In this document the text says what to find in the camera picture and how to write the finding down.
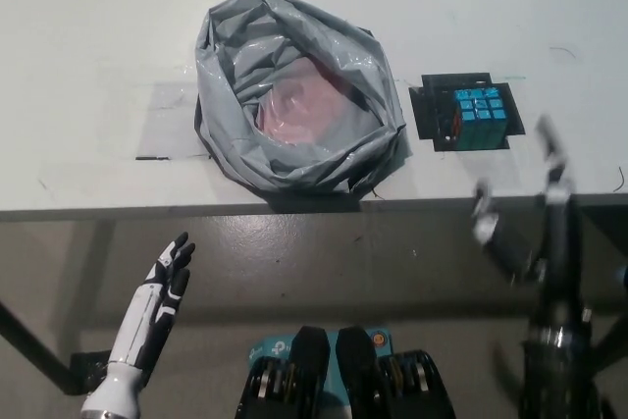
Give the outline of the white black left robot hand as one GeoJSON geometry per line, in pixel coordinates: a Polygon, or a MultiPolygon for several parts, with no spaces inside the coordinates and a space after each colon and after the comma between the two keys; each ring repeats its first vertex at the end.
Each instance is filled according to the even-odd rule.
{"type": "Polygon", "coordinates": [[[138,418],[139,395],[148,384],[171,330],[187,284],[195,244],[182,233],[158,256],[135,290],[109,355],[104,380],[89,393],[82,418],[138,418]]]}

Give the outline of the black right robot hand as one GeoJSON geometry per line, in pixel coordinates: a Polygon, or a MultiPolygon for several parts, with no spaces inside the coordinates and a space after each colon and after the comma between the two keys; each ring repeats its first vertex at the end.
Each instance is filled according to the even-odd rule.
{"type": "Polygon", "coordinates": [[[537,132],[548,165],[540,247],[531,248],[502,218],[484,180],[475,188],[472,234],[510,283],[540,286],[531,323],[558,329],[582,321],[581,217],[568,157],[550,117],[540,117],[537,132]]]}

